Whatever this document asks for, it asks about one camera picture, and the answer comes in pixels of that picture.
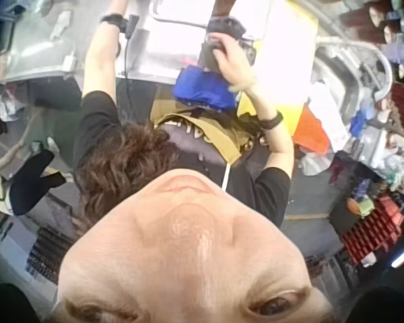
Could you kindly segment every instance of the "light fixture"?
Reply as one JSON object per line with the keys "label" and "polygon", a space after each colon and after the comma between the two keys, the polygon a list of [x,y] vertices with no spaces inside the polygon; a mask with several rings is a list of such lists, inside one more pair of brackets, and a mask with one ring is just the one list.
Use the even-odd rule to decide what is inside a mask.
{"label": "light fixture", "polygon": [[392,267],[393,268],[398,268],[404,263],[404,252],[392,262]]}

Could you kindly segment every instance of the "person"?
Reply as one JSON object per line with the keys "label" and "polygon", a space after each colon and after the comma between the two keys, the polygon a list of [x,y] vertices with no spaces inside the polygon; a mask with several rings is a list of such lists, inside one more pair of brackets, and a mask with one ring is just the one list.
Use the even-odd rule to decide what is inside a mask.
{"label": "person", "polygon": [[[0,173],[15,160],[18,152],[24,146],[33,121],[38,115],[39,113],[36,113],[30,119],[20,141],[0,159]],[[53,150],[58,149],[52,138],[48,138],[48,143],[50,147],[53,147]],[[66,178],[59,172],[42,177],[42,173],[52,162],[54,156],[53,152],[44,149],[27,159],[10,180],[6,180],[0,174],[0,212],[15,216],[25,215],[50,189],[60,187],[67,182]]]}
{"label": "person", "polygon": [[[127,6],[113,0],[107,15]],[[225,79],[243,87],[260,120],[279,120],[238,43],[211,37],[225,48],[214,52]],[[122,126],[118,41],[119,28],[102,22],[86,57],[75,182],[92,227],[62,262],[50,322],[336,322],[278,228],[294,165],[284,123],[265,130],[271,155],[255,181],[239,162],[225,176],[194,137]]]}

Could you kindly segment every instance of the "hand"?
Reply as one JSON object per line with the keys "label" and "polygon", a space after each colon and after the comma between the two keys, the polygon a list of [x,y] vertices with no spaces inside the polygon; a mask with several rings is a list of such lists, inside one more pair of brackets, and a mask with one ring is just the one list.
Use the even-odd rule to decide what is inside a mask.
{"label": "hand", "polygon": [[226,50],[226,53],[219,49],[213,51],[223,77],[235,86],[251,83],[255,76],[239,43],[227,34],[216,32],[209,36],[221,42]]}

